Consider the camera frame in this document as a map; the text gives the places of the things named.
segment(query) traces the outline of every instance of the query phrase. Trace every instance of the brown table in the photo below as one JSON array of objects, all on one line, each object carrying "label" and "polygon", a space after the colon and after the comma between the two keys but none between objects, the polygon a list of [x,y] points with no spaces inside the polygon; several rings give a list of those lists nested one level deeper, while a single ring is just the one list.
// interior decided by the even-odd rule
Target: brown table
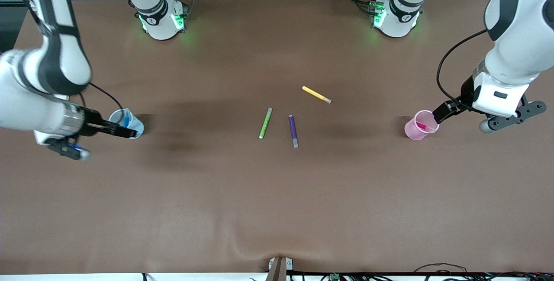
[{"label": "brown table", "polygon": [[[493,135],[477,113],[419,142],[402,131],[445,100],[437,64],[483,28],[487,1],[427,0],[390,39],[347,0],[198,0],[166,42],[126,1],[75,2],[93,80],[148,132],[85,137],[93,158],[77,162],[2,129],[1,273],[259,271],[275,255],[305,271],[552,271],[552,111]],[[17,47],[39,44],[28,18]],[[452,54],[445,87],[457,94],[491,46]],[[528,98],[554,104],[553,82]]]}]

